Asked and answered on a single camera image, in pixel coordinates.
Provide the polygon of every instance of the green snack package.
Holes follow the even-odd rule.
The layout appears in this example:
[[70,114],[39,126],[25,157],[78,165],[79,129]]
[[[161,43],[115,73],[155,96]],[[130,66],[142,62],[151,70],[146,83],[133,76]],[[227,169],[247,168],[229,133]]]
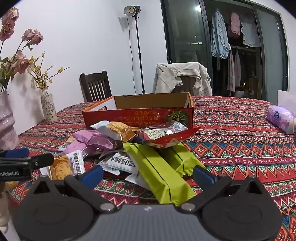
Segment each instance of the green snack package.
[[137,163],[139,173],[160,204],[171,203],[178,207],[196,195],[152,147],[136,143],[123,143],[123,147]]
[[184,175],[192,176],[193,168],[196,165],[205,168],[205,166],[182,143],[172,147],[159,149],[158,152],[181,177]]

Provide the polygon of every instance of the table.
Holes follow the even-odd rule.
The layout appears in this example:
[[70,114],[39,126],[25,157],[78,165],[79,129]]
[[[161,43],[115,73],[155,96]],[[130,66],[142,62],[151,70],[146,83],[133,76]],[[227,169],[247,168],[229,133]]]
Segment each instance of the table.
[[[296,142],[266,120],[270,103],[232,97],[193,97],[194,123],[201,129],[184,143],[208,171],[225,173],[233,179],[256,175],[265,185],[283,214],[278,241],[296,239]],[[70,106],[58,113],[58,120],[40,123],[20,135],[20,148],[31,155],[50,152],[57,155],[60,145],[73,133],[84,128],[81,111],[92,103]],[[86,169],[94,165],[85,163]],[[9,198],[19,204],[40,175],[20,181],[9,191]],[[196,193],[202,190],[187,181]],[[153,194],[122,180],[103,179],[95,188],[114,204],[156,203]]]

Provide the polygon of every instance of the power cord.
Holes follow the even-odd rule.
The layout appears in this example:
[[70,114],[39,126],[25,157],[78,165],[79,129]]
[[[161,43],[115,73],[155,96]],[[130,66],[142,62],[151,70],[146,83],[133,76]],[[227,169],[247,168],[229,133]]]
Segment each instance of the power cord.
[[[131,30],[129,27],[129,22],[128,22],[128,33],[129,33],[129,40],[130,40],[130,49],[131,49]],[[133,71],[133,52],[131,50],[131,61],[132,61],[132,71]],[[135,94],[137,94],[136,92],[136,87],[135,87],[135,78],[134,78],[134,74],[133,74],[133,88],[135,89]]]

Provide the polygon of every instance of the floor lamp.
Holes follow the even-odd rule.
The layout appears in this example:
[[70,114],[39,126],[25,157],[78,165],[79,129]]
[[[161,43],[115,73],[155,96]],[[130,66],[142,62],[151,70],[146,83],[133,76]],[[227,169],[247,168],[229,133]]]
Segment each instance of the floor lamp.
[[139,49],[139,60],[140,60],[140,70],[141,70],[141,80],[142,80],[142,93],[145,94],[144,81],[143,81],[143,70],[142,70],[142,60],[141,60],[141,51],[140,51],[140,41],[139,41],[139,32],[138,32],[138,13],[141,12],[140,6],[127,6],[123,10],[124,14],[127,17],[135,18],[136,20],[136,29],[137,29],[137,38],[138,38],[138,49]]

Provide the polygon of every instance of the blue shirt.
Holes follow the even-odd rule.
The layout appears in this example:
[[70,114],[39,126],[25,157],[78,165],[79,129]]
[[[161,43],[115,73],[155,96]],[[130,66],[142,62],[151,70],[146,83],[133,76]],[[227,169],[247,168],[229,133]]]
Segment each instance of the blue shirt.
[[212,16],[212,55],[217,58],[227,58],[231,49],[228,43],[225,22],[219,9]]

